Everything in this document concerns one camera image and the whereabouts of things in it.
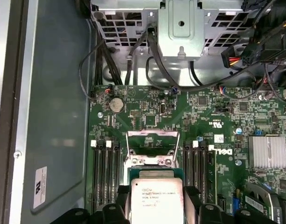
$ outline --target sticker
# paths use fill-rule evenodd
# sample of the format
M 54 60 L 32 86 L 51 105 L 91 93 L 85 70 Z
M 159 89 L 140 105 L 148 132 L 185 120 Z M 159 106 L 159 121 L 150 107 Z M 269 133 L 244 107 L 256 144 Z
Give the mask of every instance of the sticker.
M 249 198 L 248 196 L 245 196 L 245 202 L 256 208 L 257 210 L 264 213 L 263 205 L 259 204 L 258 202 L 254 201 L 253 199 Z
M 33 204 L 34 209 L 45 202 L 47 170 L 48 167 L 43 167 L 36 170 Z
M 223 143 L 223 134 L 215 134 L 214 143 Z

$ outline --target silver heatsink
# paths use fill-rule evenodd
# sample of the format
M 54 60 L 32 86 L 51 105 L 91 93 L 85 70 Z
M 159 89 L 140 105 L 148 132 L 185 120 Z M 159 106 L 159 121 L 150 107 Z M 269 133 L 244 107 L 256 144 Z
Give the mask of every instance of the silver heatsink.
M 286 168 L 284 137 L 249 137 L 251 168 Z

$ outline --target black cable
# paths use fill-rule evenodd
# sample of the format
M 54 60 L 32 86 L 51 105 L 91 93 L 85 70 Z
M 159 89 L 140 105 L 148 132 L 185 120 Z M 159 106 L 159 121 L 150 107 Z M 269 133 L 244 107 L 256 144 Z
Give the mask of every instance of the black cable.
M 145 71 L 146 71 L 146 79 L 147 81 L 155 88 L 157 89 L 160 89 L 160 90 L 169 90 L 171 88 L 168 88 L 168 87 L 163 87 L 163 86 L 159 86 L 157 84 L 155 84 L 149 77 L 149 62 L 151 59 L 154 59 L 152 56 L 149 57 L 147 60 L 146 60 L 146 66 L 145 66 Z
M 236 78 L 238 77 L 239 75 L 243 74 L 245 71 L 261 64 L 260 62 L 256 62 L 250 66 L 248 66 L 247 68 L 244 68 L 242 69 L 241 71 L 238 71 L 236 73 L 234 73 L 232 76 L 228 76 L 226 78 L 223 78 L 219 81 L 216 81 L 216 82 L 213 82 L 213 83 L 209 83 L 209 84 L 206 84 L 206 85 L 202 85 L 202 86 L 195 86 L 195 87 L 188 87 L 188 86 L 179 86 L 175 80 L 173 80 L 173 78 L 170 76 L 170 74 L 168 73 L 168 71 L 166 70 L 166 68 L 164 67 L 162 61 L 161 61 L 161 58 L 160 58 L 160 54 L 159 54 L 159 51 L 158 51 L 158 48 L 157 48 L 157 44 L 156 44 L 156 41 L 155 41 L 155 38 L 153 36 L 152 33 L 149 33 L 148 34 L 148 43 L 149 43 L 149 46 L 150 46 L 150 49 L 151 49 L 151 52 L 153 54 L 153 57 L 154 57 L 154 60 L 160 70 L 160 72 L 163 74 L 164 78 L 166 80 L 168 80 L 168 82 L 173 85 L 174 87 L 176 87 L 178 90 L 180 91 L 200 91 L 200 90 L 204 90 L 206 88 L 210 88 L 210 87 L 214 87 L 214 86 L 217 86 L 217 85 L 220 85 L 222 83 L 225 83 L 233 78 Z
M 103 40 L 100 32 L 98 32 L 98 27 L 96 25 L 96 23 L 93 23 L 92 24 L 93 27 L 96 29 L 97 31 L 97 35 L 99 36 L 99 38 L 101 40 Z M 120 73 L 119 73 L 119 70 L 111 56 L 111 53 L 106 45 L 105 42 L 102 42 L 102 45 L 100 46 L 101 50 L 102 50 L 102 54 L 105 58 L 105 61 L 106 61 L 106 64 L 108 65 L 109 67 L 109 70 L 110 70 L 110 74 L 112 76 L 112 79 L 113 79 L 113 82 L 115 83 L 115 85 L 123 85 L 122 83 L 122 80 L 121 80 L 121 77 L 120 77 Z
M 102 40 L 99 44 L 97 44 L 87 55 L 86 57 L 80 62 L 79 67 L 78 67 L 78 78 L 79 78 L 79 82 L 82 88 L 82 91 L 84 93 L 84 95 L 92 101 L 97 100 L 99 97 L 101 97 L 102 95 L 104 95 L 104 93 L 100 94 L 99 96 L 97 96 L 96 98 L 93 98 L 91 96 L 89 96 L 89 94 L 87 93 L 86 88 L 84 87 L 83 84 L 83 80 L 82 80 L 82 67 L 84 62 L 104 43 L 104 40 Z
M 230 97 L 229 95 L 224 93 L 225 88 L 223 89 L 223 96 L 225 96 L 226 98 L 229 98 L 229 99 L 233 99 L 233 100 L 249 99 L 250 97 L 255 96 L 257 94 L 257 92 L 262 88 L 265 78 L 266 78 L 266 74 L 264 73 L 263 78 L 262 78 L 262 80 L 260 82 L 260 85 L 257 87 L 257 89 L 255 89 L 255 91 L 253 93 L 251 93 L 248 96 L 240 97 L 240 98 Z
M 269 75 L 269 73 L 268 73 L 268 68 L 267 68 L 267 67 L 268 67 L 268 64 L 266 63 L 264 67 L 265 67 L 265 74 L 266 74 L 267 82 L 268 82 L 268 84 L 269 84 L 271 90 L 273 91 L 274 96 L 275 96 L 280 102 L 286 104 L 286 100 L 284 100 L 284 99 L 282 99 L 280 96 L 278 96 L 277 91 L 276 91 L 276 90 L 274 89 L 274 87 L 273 87 L 272 80 L 270 79 L 270 76 L 273 77 L 275 73 L 284 72 L 284 71 L 286 71 L 286 68 L 280 69 L 280 70 L 278 70 L 278 69 L 276 68 L 275 70 L 273 70 L 273 72 L 271 73 L 271 75 Z
M 142 36 L 140 37 L 140 39 L 138 39 L 138 41 L 132 47 L 128 55 L 132 57 L 134 54 L 134 51 L 145 41 L 145 39 L 146 39 L 146 32 L 144 32 Z M 127 73 L 126 73 L 125 82 L 124 82 L 125 85 L 129 85 L 132 69 L 133 69 L 133 59 L 130 59 L 127 61 Z
M 189 66 L 190 66 L 190 73 L 191 75 L 193 76 L 195 82 L 198 84 L 198 85 L 203 85 L 203 83 L 198 79 L 196 73 L 195 73 L 195 67 L 194 67 L 194 62 L 191 61 L 189 63 Z
M 256 24 L 259 22 L 259 20 L 262 18 L 264 13 L 274 4 L 276 0 L 271 0 L 269 3 L 267 3 L 263 8 L 260 9 L 256 17 L 254 18 L 253 22 L 253 28 L 256 26 Z

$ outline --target capacitor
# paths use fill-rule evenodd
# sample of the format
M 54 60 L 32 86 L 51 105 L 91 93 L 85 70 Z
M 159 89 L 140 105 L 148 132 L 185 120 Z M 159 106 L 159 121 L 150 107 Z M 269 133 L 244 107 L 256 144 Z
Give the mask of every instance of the capacitor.
M 235 131 L 233 131 L 234 134 L 242 134 L 242 129 L 240 127 L 236 128 Z
M 202 136 L 198 136 L 198 137 L 197 137 L 197 140 L 198 140 L 198 141 L 203 141 L 204 138 L 203 138 Z

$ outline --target ram slot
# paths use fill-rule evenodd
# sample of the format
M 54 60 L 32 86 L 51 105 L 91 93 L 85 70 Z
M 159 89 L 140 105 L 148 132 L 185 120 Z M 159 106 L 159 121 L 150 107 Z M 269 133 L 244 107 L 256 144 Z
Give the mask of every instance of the ram slot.
M 107 150 L 108 157 L 107 157 L 107 203 L 112 202 L 112 163 L 113 163 L 113 150 L 111 148 L 108 148 Z
M 92 208 L 93 212 L 96 211 L 97 203 L 99 201 L 99 193 L 98 193 L 98 172 L 99 172 L 99 164 L 98 164 L 98 158 L 99 158 L 99 150 L 94 149 L 93 151 L 93 183 L 92 183 L 92 190 L 93 190 L 93 196 L 92 196 Z
M 100 153 L 100 160 L 99 160 L 99 165 L 100 165 L 100 181 L 99 181 L 99 187 L 100 187 L 100 191 L 99 191 L 99 205 L 102 205 L 105 203 L 104 201 L 104 196 L 105 196 L 105 150 L 102 149 L 101 153 Z
M 202 158 L 201 161 L 201 167 L 202 167 L 202 176 L 201 176 L 201 186 L 202 186 L 202 201 L 203 203 L 207 202 L 207 196 L 208 196 L 208 189 L 207 189 L 207 150 L 202 150 Z
M 118 187 L 120 185 L 120 148 L 119 147 L 116 147 L 115 148 L 115 187 L 114 187 L 114 190 L 115 190 L 115 200 L 117 198 L 117 193 L 118 193 Z

